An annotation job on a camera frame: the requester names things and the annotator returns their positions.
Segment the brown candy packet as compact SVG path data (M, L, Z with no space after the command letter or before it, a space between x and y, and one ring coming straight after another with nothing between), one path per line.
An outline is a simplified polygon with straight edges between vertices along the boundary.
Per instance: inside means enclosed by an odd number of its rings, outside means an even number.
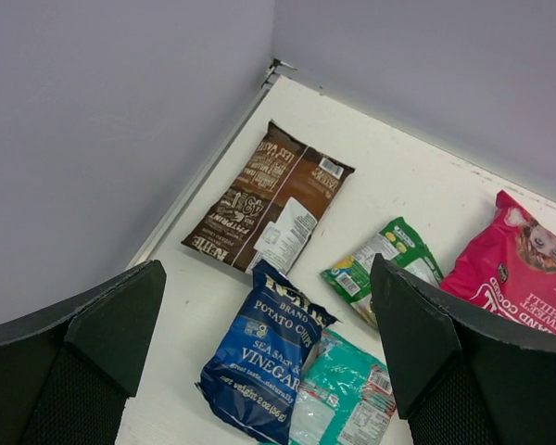
M354 171L269 121L244 168L182 244L244 273L265 260L287 274Z

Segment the teal snack packet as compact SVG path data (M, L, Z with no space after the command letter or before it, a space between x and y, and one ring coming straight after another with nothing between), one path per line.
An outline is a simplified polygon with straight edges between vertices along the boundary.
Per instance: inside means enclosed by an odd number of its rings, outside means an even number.
M397 405L385 364L331 330L298 387L290 444L381 442Z

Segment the red snack packet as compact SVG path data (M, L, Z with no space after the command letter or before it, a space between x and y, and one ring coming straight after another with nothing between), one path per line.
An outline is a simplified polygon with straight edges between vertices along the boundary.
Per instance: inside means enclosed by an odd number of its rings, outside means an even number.
M504 191L491 224L456 259L441 289L556 335L556 235Z

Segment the blue potato chips packet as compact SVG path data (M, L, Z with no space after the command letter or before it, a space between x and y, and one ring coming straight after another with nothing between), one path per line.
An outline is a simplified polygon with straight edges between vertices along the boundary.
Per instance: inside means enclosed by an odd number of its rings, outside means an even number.
M226 424L264 443L285 444L302 369L337 319L266 261L197 387Z

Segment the green snack packet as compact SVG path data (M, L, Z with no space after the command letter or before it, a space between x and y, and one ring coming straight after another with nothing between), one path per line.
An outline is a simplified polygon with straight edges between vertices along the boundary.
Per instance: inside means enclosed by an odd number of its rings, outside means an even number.
M333 291L374 329L378 324L371 309L370 275L377 254L432 286L439 286L443 279L435 257L418 232L402 217L391 220L352 253L321 272Z

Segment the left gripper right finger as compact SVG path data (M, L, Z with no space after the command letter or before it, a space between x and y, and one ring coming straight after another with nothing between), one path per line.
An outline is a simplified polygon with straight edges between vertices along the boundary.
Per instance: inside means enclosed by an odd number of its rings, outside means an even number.
M431 286L376 255L386 366L416 444L556 444L556 336Z

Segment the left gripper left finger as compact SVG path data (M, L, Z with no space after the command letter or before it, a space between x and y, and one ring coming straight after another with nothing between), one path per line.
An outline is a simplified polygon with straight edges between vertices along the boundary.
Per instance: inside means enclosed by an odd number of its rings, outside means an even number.
M0 444L114 443L166 278L160 261L145 261L0 324Z

